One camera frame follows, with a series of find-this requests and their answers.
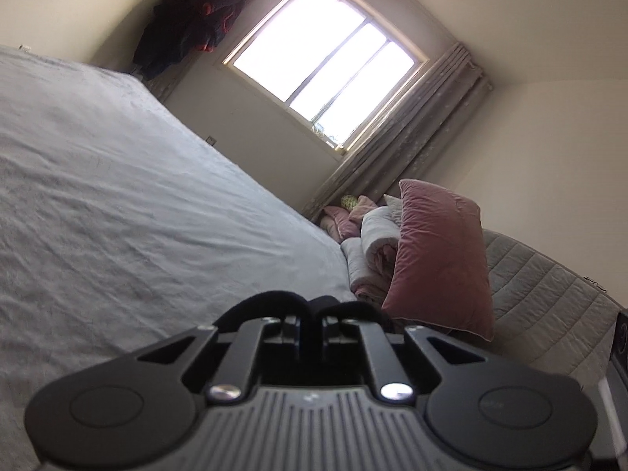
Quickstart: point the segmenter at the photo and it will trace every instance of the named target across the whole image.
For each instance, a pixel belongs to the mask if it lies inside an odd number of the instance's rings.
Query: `metal screw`
[[[242,391],[232,384],[217,384],[209,389],[209,396],[215,400],[231,401],[240,398]]]
[[[403,401],[409,399],[414,390],[411,386],[402,382],[390,382],[384,384],[379,392],[387,400]]]

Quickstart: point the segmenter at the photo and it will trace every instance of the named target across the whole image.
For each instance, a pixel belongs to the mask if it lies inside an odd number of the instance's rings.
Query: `window frame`
[[[234,72],[238,77],[243,78],[249,84],[255,86],[260,92],[262,92],[266,97],[270,98],[276,104],[278,104],[285,112],[291,115],[294,119],[300,122],[303,126],[307,128],[307,131],[312,133],[314,136],[318,137],[322,142],[326,143],[328,146],[332,147],[333,150],[344,151],[349,150],[351,147],[354,147],[361,140],[365,132],[371,129],[376,122],[378,122],[379,117],[385,114],[387,111],[392,109],[396,102],[400,100],[401,97],[406,93],[409,87],[416,81],[417,74],[423,70],[423,68],[429,63],[429,58],[423,54],[419,48],[413,44],[407,37],[403,36],[397,28],[391,25],[386,19],[384,19],[378,12],[374,11],[368,4],[362,2],[360,0],[342,0],[346,5],[350,6],[357,13],[364,17],[364,21],[356,27],[356,29],[351,32],[329,55],[325,57],[325,59],[314,69],[312,73],[310,73],[305,80],[293,91],[293,93],[288,97],[286,101],[282,101],[275,94],[271,93],[265,87],[263,87],[256,80],[249,77],[246,73],[235,67],[234,62],[240,57],[240,55],[249,47],[249,45],[262,33],[262,31],[266,28],[266,26],[281,12],[282,9],[285,8],[287,4],[289,4],[293,0],[281,0],[268,14],[266,14],[253,29],[241,40],[234,48],[231,49],[230,53],[225,57],[222,61],[222,64],[227,67],[231,72]],[[301,91],[313,80],[314,76],[340,51],[340,48],[346,44],[351,37],[353,37],[359,30],[366,26],[367,24],[372,24],[379,32],[381,32],[386,37],[386,42],[384,46],[390,42],[394,42],[398,47],[400,47],[411,59],[414,60],[412,67],[408,70],[406,75],[390,90],[390,92],[382,99],[380,103],[373,109],[373,111],[362,121],[360,125],[345,139],[343,143],[337,144],[324,133],[317,132],[314,124],[304,118],[300,113],[290,107],[290,104],[296,99],[296,97],[301,93]],[[346,89],[347,86],[351,83],[351,81],[368,65],[369,62],[373,60],[375,55],[369,59],[369,61],[363,65],[360,70],[356,74],[354,74],[351,79],[342,87],[340,91],[330,100],[325,106],[319,111],[317,114],[317,118],[320,119],[321,116],[331,107],[334,101],[342,94],[342,92]]]

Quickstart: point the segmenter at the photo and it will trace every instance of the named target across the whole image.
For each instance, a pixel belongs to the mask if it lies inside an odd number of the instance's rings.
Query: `mattress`
[[[606,292],[525,244],[484,231],[495,338],[469,343],[588,386],[604,376],[617,314]]]
[[[127,75],[0,47],[0,176],[2,470],[57,377],[257,292],[355,299],[340,246]]]

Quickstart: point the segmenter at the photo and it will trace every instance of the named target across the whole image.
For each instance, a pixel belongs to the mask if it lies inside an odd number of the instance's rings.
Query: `window mullion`
[[[362,70],[368,65],[370,64],[377,55],[379,55],[379,53],[381,53],[381,51],[388,45],[390,44],[390,39],[388,39],[384,44],[382,44],[382,46],[375,52],[373,53],[373,55],[366,61],[366,63],[360,67],[358,69],[358,71],[351,76],[351,78],[349,78],[349,80],[347,81],[347,83],[344,84],[344,86],[338,90],[338,92],[336,93],[336,95],[334,95],[334,97],[332,97],[331,99],[328,100],[328,102],[325,103],[325,105],[320,109],[320,111],[314,116],[313,119],[310,120],[310,122],[312,122],[312,124],[316,124],[316,122],[319,121],[319,119],[323,116],[323,114],[330,108],[330,106],[332,104],[334,104],[335,100],[338,99],[338,97],[340,97],[340,94],[342,94],[344,92],[344,90],[346,89],[346,87],[348,87],[351,82],[353,80],[355,80],[357,78],[357,75],[360,74],[362,72]]]
[[[314,79],[314,76],[316,76],[320,70],[325,67],[325,65],[327,65],[327,63],[334,57],[334,55],[336,53],[338,53],[340,51],[340,49],[346,44],[348,43],[362,28],[364,28],[367,24],[370,23],[370,20],[365,19],[364,21],[362,21],[362,23],[360,23],[357,28],[355,30],[353,30],[345,40],[343,40],[329,55],[327,55],[323,61],[318,65],[318,67],[316,69],[314,69],[312,71],[312,73],[303,80],[303,83],[301,83],[298,87],[296,87],[296,90],[290,95],[290,97],[288,97],[288,99],[286,99],[286,105],[290,106],[294,99],[296,99],[299,94],[303,91],[303,89],[310,83],[310,81],[312,81]]]

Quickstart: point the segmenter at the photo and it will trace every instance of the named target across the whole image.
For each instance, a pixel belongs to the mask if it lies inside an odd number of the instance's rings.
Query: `ceiling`
[[[628,78],[628,0],[418,0],[495,84]]]

